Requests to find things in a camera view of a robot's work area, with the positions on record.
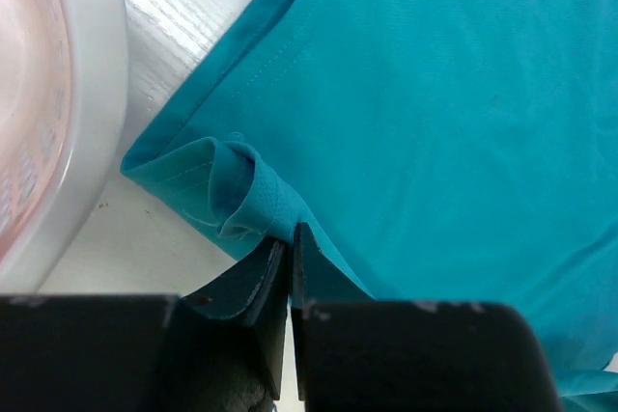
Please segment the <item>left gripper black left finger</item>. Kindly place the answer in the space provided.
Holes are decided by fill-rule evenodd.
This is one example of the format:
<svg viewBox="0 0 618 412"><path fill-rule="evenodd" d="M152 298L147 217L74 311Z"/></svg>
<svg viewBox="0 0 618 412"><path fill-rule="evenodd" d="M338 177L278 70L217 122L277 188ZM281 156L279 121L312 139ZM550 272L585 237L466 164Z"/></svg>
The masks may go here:
<svg viewBox="0 0 618 412"><path fill-rule="evenodd" d="M268 411L281 391L287 248L268 238L174 294L5 295L5 411Z"/></svg>

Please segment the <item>teal t shirt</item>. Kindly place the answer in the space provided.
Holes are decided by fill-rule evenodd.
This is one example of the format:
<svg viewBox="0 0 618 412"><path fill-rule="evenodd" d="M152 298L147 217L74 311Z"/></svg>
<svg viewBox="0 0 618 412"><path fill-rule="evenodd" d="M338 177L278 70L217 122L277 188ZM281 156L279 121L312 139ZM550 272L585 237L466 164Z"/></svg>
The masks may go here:
<svg viewBox="0 0 618 412"><path fill-rule="evenodd" d="M617 407L617 0L253 0L122 172L234 258L305 222L371 296L511 305Z"/></svg>

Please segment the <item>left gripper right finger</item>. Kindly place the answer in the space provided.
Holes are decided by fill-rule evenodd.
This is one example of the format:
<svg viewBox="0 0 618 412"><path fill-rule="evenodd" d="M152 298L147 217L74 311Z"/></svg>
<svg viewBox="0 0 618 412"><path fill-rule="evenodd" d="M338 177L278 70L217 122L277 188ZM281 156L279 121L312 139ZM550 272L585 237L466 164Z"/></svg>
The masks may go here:
<svg viewBox="0 0 618 412"><path fill-rule="evenodd" d="M493 303L377 301L295 228L292 320L309 411L559 411L529 325Z"/></svg>

